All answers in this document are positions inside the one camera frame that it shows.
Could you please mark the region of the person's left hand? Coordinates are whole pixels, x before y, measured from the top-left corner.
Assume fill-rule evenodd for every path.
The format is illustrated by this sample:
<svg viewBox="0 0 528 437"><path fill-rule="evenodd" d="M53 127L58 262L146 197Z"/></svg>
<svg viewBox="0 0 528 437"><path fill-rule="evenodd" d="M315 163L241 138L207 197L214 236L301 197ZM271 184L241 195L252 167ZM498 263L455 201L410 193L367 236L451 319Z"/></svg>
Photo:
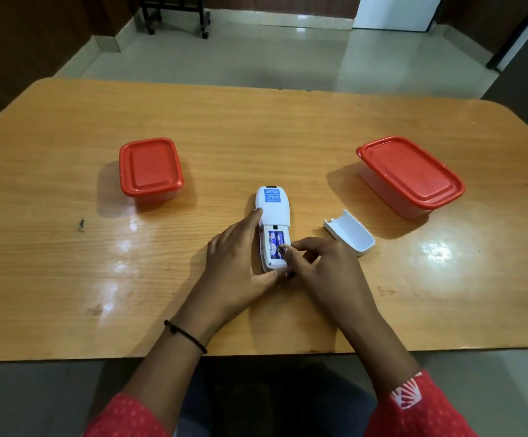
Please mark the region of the person's left hand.
<svg viewBox="0 0 528 437"><path fill-rule="evenodd" d="M261 215L262 209L253 210L208 243L206 267L177 313L214 317L221 325L220 330L270 290L255 289L250 284L255 274L252 244Z"/></svg>

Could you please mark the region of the person's right hand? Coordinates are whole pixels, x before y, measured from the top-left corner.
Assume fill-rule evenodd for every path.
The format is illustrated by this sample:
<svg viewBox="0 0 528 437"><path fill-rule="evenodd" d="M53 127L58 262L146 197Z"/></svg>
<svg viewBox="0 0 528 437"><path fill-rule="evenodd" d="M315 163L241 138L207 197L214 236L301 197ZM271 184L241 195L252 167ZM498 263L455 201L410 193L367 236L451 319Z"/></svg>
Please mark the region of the person's right hand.
<svg viewBox="0 0 528 437"><path fill-rule="evenodd" d="M341 241L307 237L282 245L283 257L320 256L321 277L301 280L319 308L338 326L345 311L376 308L374 297L354 251Z"/></svg>

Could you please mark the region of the white remote control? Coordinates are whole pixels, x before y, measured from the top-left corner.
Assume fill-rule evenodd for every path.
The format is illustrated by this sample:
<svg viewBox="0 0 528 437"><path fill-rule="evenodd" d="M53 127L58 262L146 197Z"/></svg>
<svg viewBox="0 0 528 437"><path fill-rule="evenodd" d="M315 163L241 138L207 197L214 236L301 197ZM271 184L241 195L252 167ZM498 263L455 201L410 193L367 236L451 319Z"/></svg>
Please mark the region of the white remote control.
<svg viewBox="0 0 528 437"><path fill-rule="evenodd" d="M262 209L259 223L259 251L264 272L287 266L284 259L270 259L268 232L283 231L286 245L291 244L289 234L290 208L286 192L277 186L262 186L257 190L255 207Z"/></svg>

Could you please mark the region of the person's right forearm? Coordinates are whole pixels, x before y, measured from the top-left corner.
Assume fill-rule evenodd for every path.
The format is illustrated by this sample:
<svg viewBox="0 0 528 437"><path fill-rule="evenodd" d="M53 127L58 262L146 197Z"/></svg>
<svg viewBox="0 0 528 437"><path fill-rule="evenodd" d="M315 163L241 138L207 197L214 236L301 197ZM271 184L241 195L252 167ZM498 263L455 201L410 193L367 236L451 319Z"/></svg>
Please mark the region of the person's right forearm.
<svg viewBox="0 0 528 437"><path fill-rule="evenodd" d="M339 329L381 400L420 372L420 366L376 308L345 311Z"/></svg>

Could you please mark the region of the person's left forearm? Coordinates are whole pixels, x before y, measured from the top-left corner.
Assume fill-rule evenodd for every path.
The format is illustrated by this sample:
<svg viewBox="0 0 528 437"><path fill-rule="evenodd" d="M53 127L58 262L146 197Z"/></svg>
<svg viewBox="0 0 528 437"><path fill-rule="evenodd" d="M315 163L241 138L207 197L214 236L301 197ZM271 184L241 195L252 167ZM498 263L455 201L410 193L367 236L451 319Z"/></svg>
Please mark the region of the person's left forearm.
<svg viewBox="0 0 528 437"><path fill-rule="evenodd" d="M180 311L173 324L186 330L207 347L220 323L214 317ZM137 367L122 393L143 403L173 433L193 374L202 357L201 351L186 338L165 329Z"/></svg>

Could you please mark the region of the white battery cover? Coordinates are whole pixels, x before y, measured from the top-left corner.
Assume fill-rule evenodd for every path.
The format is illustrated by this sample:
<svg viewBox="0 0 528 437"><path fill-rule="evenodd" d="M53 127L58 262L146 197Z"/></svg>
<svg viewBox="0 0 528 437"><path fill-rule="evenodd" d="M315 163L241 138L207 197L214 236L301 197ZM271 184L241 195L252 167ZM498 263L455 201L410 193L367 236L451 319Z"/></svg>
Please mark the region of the white battery cover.
<svg viewBox="0 0 528 437"><path fill-rule="evenodd" d="M345 243L356 257L362 257L375 244L375 238L347 209L342 211L340 217L324 220L323 226L333 238Z"/></svg>

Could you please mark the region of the black thread wristband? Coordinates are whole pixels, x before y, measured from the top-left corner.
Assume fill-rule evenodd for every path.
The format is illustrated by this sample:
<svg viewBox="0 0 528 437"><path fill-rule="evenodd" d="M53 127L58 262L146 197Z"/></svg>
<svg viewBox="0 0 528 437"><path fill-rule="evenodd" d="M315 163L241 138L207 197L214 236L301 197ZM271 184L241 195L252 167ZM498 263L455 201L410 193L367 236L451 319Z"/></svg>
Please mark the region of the black thread wristband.
<svg viewBox="0 0 528 437"><path fill-rule="evenodd" d="M168 330L172 335L182 336L186 338L188 341L190 341L191 343L193 343L201 351L202 355L206 355L208 353L206 346L204 346L200 340L192 336L186 330L173 324L170 320L166 319L164 321L164 326L165 326L165 329Z"/></svg>

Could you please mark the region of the blue trousers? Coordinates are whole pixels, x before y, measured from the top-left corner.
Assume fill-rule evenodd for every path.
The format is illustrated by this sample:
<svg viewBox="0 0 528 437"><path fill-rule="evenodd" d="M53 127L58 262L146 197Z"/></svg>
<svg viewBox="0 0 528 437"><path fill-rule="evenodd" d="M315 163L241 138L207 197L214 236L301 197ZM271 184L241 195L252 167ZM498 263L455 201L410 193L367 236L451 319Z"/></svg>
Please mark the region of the blue trousers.
<svg viewBox="0 0 528 437"><path fill-rule="evenodd" d="M363 437L376 405L320 362L202 358L174 437Z"/></svg>

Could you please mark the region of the large red-lidded plastic container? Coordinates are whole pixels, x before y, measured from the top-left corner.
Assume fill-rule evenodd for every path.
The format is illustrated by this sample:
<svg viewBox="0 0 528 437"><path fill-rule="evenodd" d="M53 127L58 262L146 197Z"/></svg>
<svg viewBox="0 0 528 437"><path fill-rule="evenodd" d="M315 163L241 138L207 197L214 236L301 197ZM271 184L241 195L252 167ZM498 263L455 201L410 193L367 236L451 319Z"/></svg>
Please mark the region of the large red-lidded plastic container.
<svg viewBox="0 0 528 437"><path fill-rule="evenodd" d="M390 136L356 149L359 176L400 217L414 220L460 198L465 184L414 142Z"/></svg>

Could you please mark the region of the small red-lidded plastic container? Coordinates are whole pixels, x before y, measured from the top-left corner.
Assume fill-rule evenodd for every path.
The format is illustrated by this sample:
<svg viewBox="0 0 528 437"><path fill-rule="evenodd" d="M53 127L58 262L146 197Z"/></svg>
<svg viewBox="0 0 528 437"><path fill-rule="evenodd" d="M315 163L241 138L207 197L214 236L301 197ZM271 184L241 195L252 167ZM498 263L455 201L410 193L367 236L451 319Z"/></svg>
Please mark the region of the small red-lidded plastic container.
<svg viewBox="0 0 528 437"><path fill-rule="evenodd" d="M185 179L175 143L165 137L131 141L119 150L122 192L135 205L160 205L179 195Z"/></svg>

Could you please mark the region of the red patterned right sleeve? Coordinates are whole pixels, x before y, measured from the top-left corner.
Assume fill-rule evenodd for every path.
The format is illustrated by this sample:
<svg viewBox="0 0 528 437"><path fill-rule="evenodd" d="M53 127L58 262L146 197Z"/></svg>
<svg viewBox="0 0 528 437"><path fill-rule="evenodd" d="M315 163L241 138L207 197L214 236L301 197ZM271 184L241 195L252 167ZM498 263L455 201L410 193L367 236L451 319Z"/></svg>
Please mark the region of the red patterned right sleeve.
<svg viewBox="0 0 528 437"><path fill-rule="evenodd" d="M364 437L478 437L426 371L381 398Z"/></svg>

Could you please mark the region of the red patterned sleeve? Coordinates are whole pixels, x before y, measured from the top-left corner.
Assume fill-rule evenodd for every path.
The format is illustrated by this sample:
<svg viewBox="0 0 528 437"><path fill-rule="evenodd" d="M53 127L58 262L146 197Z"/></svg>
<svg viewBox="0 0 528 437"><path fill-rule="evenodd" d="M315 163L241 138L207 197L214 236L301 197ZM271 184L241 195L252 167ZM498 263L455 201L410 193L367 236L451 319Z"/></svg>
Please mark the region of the red patterned sleeve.
<svg viewBox="0 0 528 437"><path fill-rule="evenodd" d="M381 398L364 437L478 437L426 371Z"/></svg>
<svg viewBox="0 0 528 437"><path fill-rule="evenodd" d="M81 437L173 437L143 403L116 394Z"/></svg>

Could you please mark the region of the red patterned left sleeve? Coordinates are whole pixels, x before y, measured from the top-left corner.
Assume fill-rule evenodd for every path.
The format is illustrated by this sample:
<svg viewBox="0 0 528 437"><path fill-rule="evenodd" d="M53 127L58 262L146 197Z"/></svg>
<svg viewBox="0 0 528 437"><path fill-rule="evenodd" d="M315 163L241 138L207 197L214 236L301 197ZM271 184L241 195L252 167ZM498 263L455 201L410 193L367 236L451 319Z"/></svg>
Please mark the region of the red patterned left sleeve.
<svg viewBox="0 0 528 437"><path fill-rule="evenodd" d="M81 437L173 437L143 403L116 394Z"/></svg>

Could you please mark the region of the black wheeled stand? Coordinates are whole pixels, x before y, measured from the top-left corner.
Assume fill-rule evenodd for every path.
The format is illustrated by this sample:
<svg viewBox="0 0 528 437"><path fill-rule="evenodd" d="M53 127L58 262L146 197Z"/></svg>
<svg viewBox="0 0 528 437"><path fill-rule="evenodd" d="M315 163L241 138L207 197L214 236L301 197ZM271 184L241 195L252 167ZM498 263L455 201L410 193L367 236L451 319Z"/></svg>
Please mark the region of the black wheeled stand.
<svg viewBox="0 0 528 437"><path fill-rule="evenodd" d="M153 36L155 24L162 23L165 11L197 13L199 15L200 35L209 38L211 14L204 8L203 0L137 0L143 16L143 27L147 34Z"/></svg>

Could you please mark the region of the white door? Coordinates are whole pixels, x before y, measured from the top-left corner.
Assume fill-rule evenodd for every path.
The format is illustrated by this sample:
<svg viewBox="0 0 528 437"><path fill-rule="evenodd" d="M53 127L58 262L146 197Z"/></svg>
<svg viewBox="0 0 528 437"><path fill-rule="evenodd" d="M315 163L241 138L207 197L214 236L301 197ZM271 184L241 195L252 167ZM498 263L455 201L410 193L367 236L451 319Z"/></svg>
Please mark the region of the white door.
<svg viewBox="0 0 528 437"><path fill-rule="evenodd" d="M426 32L442 0L360 0L354 29Z"/></svg>

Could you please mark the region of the black pole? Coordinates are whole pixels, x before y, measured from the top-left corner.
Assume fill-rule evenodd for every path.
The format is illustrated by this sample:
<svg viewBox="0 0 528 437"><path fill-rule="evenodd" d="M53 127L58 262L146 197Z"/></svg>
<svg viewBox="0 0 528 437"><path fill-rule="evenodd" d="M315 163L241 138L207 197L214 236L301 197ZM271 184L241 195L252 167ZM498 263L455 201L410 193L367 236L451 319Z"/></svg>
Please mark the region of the black pole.
<svg viewBox="0 0 528 437"><path fill-rule="evenodd" d="M517 53L523 48L528 40L528 14L515 27L506 42L486 63L488 70L502 72L507 65L513 60Z"/></svg>

